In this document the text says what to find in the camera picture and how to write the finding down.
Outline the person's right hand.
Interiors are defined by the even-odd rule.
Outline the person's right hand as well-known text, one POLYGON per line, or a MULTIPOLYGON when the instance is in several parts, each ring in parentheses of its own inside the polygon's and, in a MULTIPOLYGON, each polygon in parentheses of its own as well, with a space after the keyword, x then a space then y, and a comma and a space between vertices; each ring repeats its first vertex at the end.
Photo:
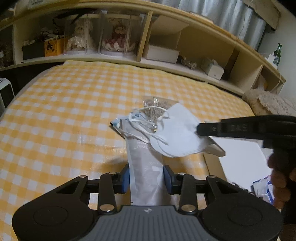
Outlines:
POLYGON ((273 185, 274 194, 273 205, 277 209, 283 209, 285 203, 287 203, 291 198, 292 190, 287 188, 287 182, 295 182, 295 168, 289 170, 288 176, 279 170, 278 165, 283 161, 283 159, 284 157, 273 153, 267 161, 267 165, 272 169, 271 183, 273 185))

